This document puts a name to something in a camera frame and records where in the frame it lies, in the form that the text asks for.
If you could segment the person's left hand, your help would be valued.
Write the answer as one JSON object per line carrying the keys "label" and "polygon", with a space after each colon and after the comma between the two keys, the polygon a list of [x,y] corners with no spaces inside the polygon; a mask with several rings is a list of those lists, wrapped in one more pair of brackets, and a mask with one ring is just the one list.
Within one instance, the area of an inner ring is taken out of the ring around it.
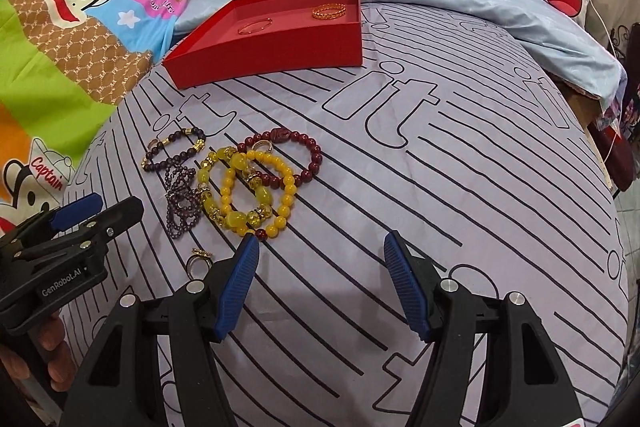
{"label": "person's left hand", "polygon": [[[76,364],[70,354],[70,346],[65,340],[60,312],[54,312],[38,327],[37,340],[51,355],[48,362],[51,388],[57,392],[66,392],[73,384]],[[27,363],[6,346],[1,346],[1,362],[14,381],[26,381],[30,377]]]}

